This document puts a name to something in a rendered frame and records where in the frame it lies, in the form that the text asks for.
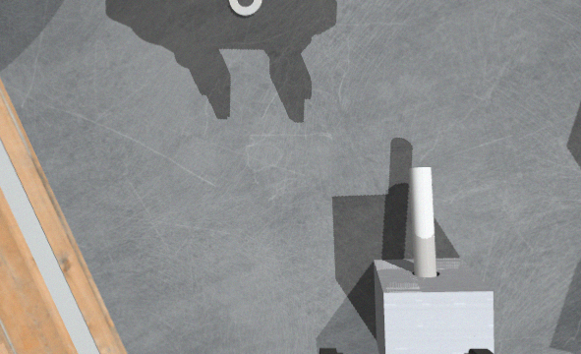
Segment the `white cylindrical pin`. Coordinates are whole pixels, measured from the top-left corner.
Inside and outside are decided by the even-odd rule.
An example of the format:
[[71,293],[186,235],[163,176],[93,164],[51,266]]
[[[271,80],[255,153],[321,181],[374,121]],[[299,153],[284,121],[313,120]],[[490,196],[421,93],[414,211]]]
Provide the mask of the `white cylindrical pin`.
[[436,277],[432,169],[409,168],[412,215],[414,273]]

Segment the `white flat ring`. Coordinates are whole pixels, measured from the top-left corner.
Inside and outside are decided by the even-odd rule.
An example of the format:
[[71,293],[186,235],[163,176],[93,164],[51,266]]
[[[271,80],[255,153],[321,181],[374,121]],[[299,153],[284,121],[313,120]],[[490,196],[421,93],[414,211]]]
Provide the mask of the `white flat ring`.
[[238,0],[229,0],[231,8],[241,16],[251,16],[254,14],[261,6],[262,0],[254,0],[253,4],[249,7],[242,7],[239,5]]

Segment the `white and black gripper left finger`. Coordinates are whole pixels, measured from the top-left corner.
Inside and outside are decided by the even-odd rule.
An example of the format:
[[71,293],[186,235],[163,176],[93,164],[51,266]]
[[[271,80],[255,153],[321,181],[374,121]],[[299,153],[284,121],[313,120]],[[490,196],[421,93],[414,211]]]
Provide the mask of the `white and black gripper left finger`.
[[320,354],[343,354],[343,353],[337,353],[336,348],[320,348]]

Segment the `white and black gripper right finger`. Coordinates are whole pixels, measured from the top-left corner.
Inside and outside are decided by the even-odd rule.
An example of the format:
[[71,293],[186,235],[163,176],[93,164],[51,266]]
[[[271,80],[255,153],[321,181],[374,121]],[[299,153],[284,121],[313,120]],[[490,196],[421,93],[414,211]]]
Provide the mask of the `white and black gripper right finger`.
[[468,353],[464,353],[464,354],[493,354],[493,352],[490,349],[471,348],[471,349],[469,349]]

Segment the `light grey block with hole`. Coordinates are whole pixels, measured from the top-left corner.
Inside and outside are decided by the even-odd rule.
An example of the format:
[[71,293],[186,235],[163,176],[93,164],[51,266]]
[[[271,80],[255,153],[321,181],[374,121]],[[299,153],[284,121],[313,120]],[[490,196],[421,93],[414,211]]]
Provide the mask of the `light grey block with hole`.
[[494,292],[461,259],[436,259],[436,277],[412,260],[374,260],[379,354],[494,353]]

